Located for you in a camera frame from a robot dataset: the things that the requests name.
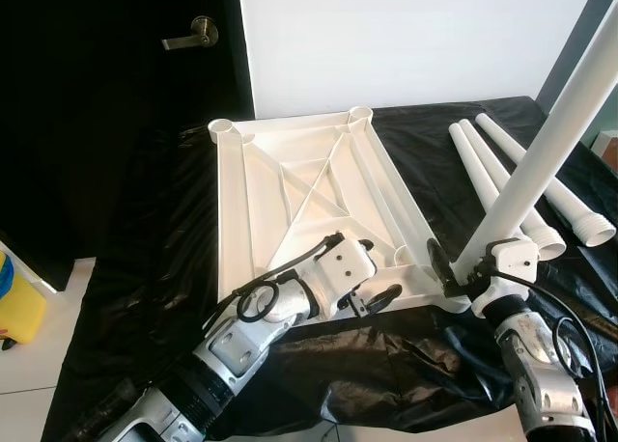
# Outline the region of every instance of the door lever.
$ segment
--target door lever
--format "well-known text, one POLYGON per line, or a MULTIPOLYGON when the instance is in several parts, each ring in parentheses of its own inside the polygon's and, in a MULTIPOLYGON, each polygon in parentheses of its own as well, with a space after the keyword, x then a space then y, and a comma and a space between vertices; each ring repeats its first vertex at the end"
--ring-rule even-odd
POLYGON ((177 39, 161 40, 166 50, 190 48, 192 46, 203 46, 208 48, 214 46, 219 40, 219 31, 214 22, 205 15, 199 15, 191 22, 191 35, 179 37, 177 39))

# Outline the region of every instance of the black garbage bag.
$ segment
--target black garbage bag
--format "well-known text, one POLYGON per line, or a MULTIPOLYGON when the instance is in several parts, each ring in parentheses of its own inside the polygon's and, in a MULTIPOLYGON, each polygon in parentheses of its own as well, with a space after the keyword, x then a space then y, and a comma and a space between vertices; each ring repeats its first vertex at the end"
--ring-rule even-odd
MULTIPOLYGON (((484 211, 448 125, 480 112, 525 147, 545 120, 534 101, 515 97, 377 109, 373 121, 451 260, 484 211)), ((618 179, 589 150, 579 145, 558 177, 618 222, 618 179)), ((201 341, 216 297, 216 199, 216 148, 205 128, 143 139, 83 300, 43 442, 59 440, 124 378, 141 389, 201 341)), ((569 244, 561 258, 540 265, 538 281, 579 312, 615 380, 617 241, 581 247, 545 199, 537 210, 569 244)), ((530 303, 550 323, 563 315, 534 294, 530 303)), ((585 366, 585 355, 580 361, 585 366)), ((210 436, 282 433, 320 420, 417 432, 511 402, 511 379, 489 326, 470 312, 422 307, 294 329, 272 346, 210 436)))

